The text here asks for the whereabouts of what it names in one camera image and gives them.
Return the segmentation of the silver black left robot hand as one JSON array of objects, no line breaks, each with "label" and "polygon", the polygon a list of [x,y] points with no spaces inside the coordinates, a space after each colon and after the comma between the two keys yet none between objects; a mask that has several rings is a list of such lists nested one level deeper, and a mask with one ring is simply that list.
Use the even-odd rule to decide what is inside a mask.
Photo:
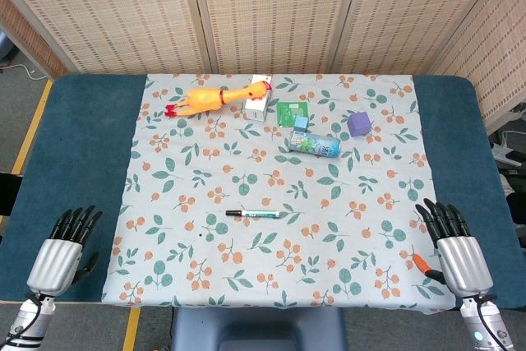
[{"label": "silver black left robot hand", "polygon": [[99,253],[93,252],[80,266],[85,246],[103,213],[94,206],[63,212],[39,249],[27,285],[39,299],[56,298],[89,276]]}]

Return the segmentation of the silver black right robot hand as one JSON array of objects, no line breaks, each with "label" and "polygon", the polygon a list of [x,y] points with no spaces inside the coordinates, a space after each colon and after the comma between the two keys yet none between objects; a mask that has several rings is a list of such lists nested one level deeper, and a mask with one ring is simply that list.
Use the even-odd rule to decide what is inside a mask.
[{"label": "silver black right robot hand", "polygon": [[477,239],[471,235],[461,212],[453,205],[423,200],[415,205],[424,220],[441,268],[435,270],[418,254],[414,265],[426,276],[445,286],[458,298],[487,294],[492,277]]}]

